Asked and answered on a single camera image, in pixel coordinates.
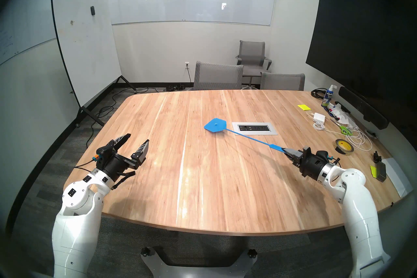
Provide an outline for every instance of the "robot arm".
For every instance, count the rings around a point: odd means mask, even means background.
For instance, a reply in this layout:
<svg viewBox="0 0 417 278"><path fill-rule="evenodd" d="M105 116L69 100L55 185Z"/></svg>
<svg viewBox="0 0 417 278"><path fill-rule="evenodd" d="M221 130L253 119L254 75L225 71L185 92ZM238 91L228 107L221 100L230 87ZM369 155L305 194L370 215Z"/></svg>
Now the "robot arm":
<svg viewBox="0 0 417 278"><path fill-rule="evenodd" d="M303 151L285 148L284 153L304 177L310 176L321 183L343 204L343 222L353 256L350 277L378 276L390 256L382 248L377 209L364 186L366 177L363 173L354 168L338 167L339 160L330 163L326 151L317 151L314 155L309 147L304 147Z"/></svg>
<svg viewBox="0 0 417 278"><path fill-rule="evenodd" d="M128 159L117 153L130 134L111 140L98 148L96 168L83 180L68 185L62 195L62 208L56 216L52 231L55 258L54 277L87 277L87 269L97 246L103 199L135 172L124 173L127 168L138 169L145 161L149 140ZM94 193L91 186L96 185Z"/></svg>

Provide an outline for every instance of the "chair armrest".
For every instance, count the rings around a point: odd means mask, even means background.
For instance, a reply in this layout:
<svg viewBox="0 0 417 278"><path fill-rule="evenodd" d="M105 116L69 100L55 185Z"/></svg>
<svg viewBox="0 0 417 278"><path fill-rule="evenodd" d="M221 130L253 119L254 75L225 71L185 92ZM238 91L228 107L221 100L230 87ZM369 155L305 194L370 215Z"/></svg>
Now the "chair armrest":
<svg viewBox="0 0 417 278"><path fill-rule="evenodd" d="M264 60L267 60L268 61L268 67L266 68L266 70L268 70L269 67L270 67L270 65L271 65L271 63L272 63L272 60L270 60L270 59L268 59L266 57L264 57Z"/></svg>

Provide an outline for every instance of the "green scissors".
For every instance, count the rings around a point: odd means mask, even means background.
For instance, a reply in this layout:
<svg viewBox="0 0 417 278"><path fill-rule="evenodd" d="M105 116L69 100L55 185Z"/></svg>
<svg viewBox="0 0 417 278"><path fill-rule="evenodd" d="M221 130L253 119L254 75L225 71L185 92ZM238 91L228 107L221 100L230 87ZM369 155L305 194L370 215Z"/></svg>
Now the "green scissors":
<svg viewBox="0 0 417 278"><path fill-rule="evenodd" d="M352 135L352 131L351 131L351 130L349 130L347 127L345 127L345 126L341 125L340 123L338 123L338 122L334 121L333 119L330 119L330 120L332 120L334 123L336 123L336 124L337 124L337 126L338 126L338 127L340 128L340 130L342 131L342 134L344 134L344 135Z"/></svg>

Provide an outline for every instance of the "tv screen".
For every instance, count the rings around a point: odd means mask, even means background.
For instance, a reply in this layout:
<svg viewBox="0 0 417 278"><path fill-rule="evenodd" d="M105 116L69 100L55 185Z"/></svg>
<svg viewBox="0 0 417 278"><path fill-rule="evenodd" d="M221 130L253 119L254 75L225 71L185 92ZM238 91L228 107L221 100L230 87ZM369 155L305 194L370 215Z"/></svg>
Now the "tv screen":
<svg viewBox="0 0 417 278"><path fill-rule="evenodd" d="M410 0L320 0L306 63L361 96L417 150L416 18Z"/></svg>

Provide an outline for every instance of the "gray chair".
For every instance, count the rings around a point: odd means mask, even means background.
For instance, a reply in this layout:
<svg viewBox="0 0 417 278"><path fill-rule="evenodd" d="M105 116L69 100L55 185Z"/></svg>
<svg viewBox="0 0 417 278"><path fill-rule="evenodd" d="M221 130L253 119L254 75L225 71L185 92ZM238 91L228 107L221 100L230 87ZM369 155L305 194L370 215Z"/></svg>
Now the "gray chair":
<svg viewBox="0 0 417 278"><path fill-rule="evenodd" d="M304 74L273 74L262 72L261 90L304 91Z"/></svg>
<svg viewBox="0 0 417 278"><path fill-rule="evenodd" d="M239 90L243 66L196 63L193 90Z"/></svg>
<svg viewBox="0 0 417 278"><path fill-rule="evenodd" d="M261 72L268 70L272 60L265 57L265 43L254 41L240 41L239 55L236 56L237 64L243 65L243 77L250 77L249 86L242 89L252 89L252 78L261 77ZM264 69L264 61L268 61L268 67Z"/></svg>

